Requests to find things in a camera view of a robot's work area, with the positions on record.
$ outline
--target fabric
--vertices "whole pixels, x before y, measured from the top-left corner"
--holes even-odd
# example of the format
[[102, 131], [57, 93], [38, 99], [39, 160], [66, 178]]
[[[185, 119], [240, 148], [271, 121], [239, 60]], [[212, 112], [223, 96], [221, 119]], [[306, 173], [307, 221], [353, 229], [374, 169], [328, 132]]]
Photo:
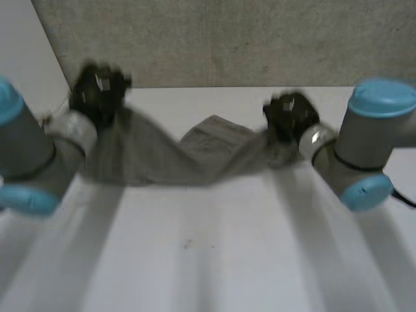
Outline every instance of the fabric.
[[176, 142], [143, 114], [123, 107], [81, 172], [118, 185], [208, 185], [298, 159], [296, 144], [270, 144], [266, 129], [253, 132], [214, 115]]

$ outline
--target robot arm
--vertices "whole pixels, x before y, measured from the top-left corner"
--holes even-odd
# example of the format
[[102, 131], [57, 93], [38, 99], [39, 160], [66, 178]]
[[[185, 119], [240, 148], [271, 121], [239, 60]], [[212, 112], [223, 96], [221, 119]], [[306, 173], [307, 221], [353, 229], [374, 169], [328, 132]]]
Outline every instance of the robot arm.
[[301, 94], [273, 99], [264, 112], [277, 136], [297, 141], [300, 153], [351, 211], [366, 211], [390, 195], [415, 206], [383, 173], [393, 148], [416, 147], [415, 109], [414, 88], [373, 79], [354, 89], [339, 134], [316, 118]]
[[69, 109], [44, 131], [22, 96], [0, 80], [0, 207], [32, 215], [53, 213], [130, 86], [130, 78], [120, 71], [87, 64]]

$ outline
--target light blue cap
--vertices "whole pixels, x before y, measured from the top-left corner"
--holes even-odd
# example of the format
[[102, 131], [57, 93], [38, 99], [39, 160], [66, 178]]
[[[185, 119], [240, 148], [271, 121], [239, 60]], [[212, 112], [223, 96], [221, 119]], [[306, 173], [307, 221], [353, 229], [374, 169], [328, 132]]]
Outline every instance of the light blue cap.
[[0, 77], [0, 126], [16, 119], [25, 106], [21, 94], [10, 82]]
[[416, 89], [388, 79], [366, 80], [355, 87], [348, 108], [369, 118], [398, 117], [416, 108]]
[[392, 191], [389, 177], [378, 174], [351, 185], [340, 199], [351, 211], [368, 211], [384, 202]]
[[0, 188], [0, 206], [29, 215], [49, 216], [59, 206], [60, 200], [52, 193], [19, 185]]

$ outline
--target gray wall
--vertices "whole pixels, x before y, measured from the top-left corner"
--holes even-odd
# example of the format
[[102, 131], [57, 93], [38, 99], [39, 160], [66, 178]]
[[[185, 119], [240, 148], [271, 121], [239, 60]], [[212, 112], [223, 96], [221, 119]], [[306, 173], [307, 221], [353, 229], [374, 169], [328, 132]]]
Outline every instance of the gray wall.
[[70, 84], [87, 57], [139, 87], [415, 78], [415, 0], [32, 1]]

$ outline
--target white table surface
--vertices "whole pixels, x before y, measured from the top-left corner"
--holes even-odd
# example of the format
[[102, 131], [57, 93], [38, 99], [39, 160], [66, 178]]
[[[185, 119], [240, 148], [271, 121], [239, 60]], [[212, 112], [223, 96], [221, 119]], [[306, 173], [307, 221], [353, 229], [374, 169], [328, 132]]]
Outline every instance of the white table surface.
[[[282, 90], [135, 89], [128, 101], [179, 139], [211, 114], [261, 127]], [[352, 89], [303, 90], [338, 128]], [[396, 151], [386, 170], [413, 199], [415, 156]], [[416, 211], [389, 200], [354, 215], [308, 164], [209, 188], [77, 177], [49, 220], [1, 222], [1, 312], [416, 310]]]

